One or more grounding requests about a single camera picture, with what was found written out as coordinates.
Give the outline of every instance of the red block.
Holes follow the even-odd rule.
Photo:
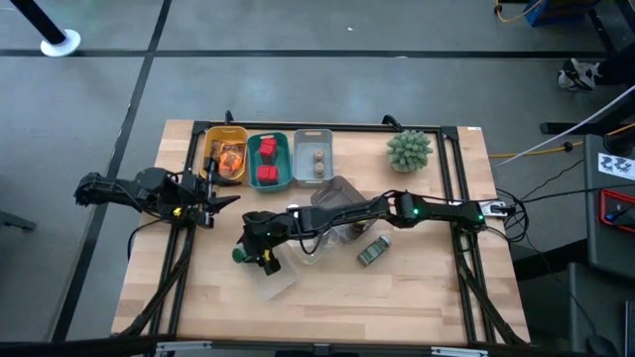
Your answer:
[[[260,158],[262,159],[263,164],[265,165],[274,165],[276,161],[276,147],[278,143],[274,138],[263,139],[260,143],[260,149],[258,149],[258,154],[260,154]]]
[[[263,185],[278,184],[278,168],[268,165],[259,166],[256,177]]]

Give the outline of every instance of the sticker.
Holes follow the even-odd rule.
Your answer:
[[[606,154],[597,154],[597,170],[604,174],[635,180],[635,161]]]

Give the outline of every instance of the wooden table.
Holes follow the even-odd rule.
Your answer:
[[[192,121],[167,122],[157,167],[173,172],[183,169],[191,126]],[[470,198],[496,196],[480,129],[459,128],[458,133]],[[444,196],[437,152],[430,154],[423,170],[402,175],[390,169],[385,154],[385,143],[393,134],[333,135],[336,174],[348,179],[367,198],[389,188]],[[293,145],[293,135],[289,138]],[[434,136],[431,140],[435,148]],[[449,144],[446,146],[452,187],[459,197],[452,153]],[[195,172],[201,147],[202,139],[192,168]],[[423,222],[403,230],[377,222],[357,241],[339,245],[311,266],[291,255],[300,278],[272,299],[261,297],[245,267],[231,259],[231,250],[242,232],[241,215],[249,210],[282,212],[292,202],[308,202],[313,191],[293,185],[284,192],[263,194],[246,183],[219,189],[219,195],[240,194],[242,198],[216,216],[213,229],[196,229],[178,336],[212,341],[465,345],[446,222]],[[141,221],[151,219],[144,215]],[[503,229],[498,219],[488,218],[487,223]],[[113,332],[127,327],[156,291],[169,230],[169,225],[157,224],[137,234]],[[391,237],[392,247],[362,268],[356,261],[357,254],[380,233]],[[478,237],[489,296],[515,332],[529,341],[508,244],[487,231]],[[480,309],[473,296],[471,301],[477,336],[484,340]],[[162,332],[167,330],[170,306],[172,296],[166,299]]]

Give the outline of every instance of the yellow bin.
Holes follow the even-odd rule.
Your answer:
[[[239,126],[216,126],[207,130],[205,133],[205,146],[202,151],[202,163],[209,157],[211,153],[211,142],[217,140],[226,144],[243,144],[245,146],[245,154],[243,156],[242,164],[238,169],[238,173],[233,178],[244,180],[245,178],[245,164],[247,162],[247,131],[243,127]],[[207,177],[207,170],[201,165],[198,174],[202,177]]]

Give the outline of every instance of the gray floor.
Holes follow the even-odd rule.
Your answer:
[[[41,0],[84,49],[145,50],[159,0]],[[505,5],[507,16],[522,7]],[[622,48],[633,40],[612,4],[598,15]],[[0,0],[0,49],[33,50],[40,37]],[[532,29],[503,25],[489,0],[174,0],[160,50],[602,51],[590,21]],[[76,259],[88,208],[73,204],[78,180],[104,172],[126,115],[141,58],[0,58],[0,209],[32,217],[34,233],[3,229],[0,340],[44,340]],[[555,84],[561,59],[156,58],[119,175],[154,162],[167,119],[377,123],[483,127],[491,153],[546,137],[543,121],[579,121],[623,88],[569,93]],[[494,171],[518,195],[581,158],[526,158]],[[581,167],[543,192],[582,186]],[[557,216],[566,205],[575,214]],[[584,237],[583,200],[532,204],[540,249]],[[69,338],[106,336],[125,275],[125,240],[138,222],[110,206]],[[514,249],[515,256],[524,253]]]

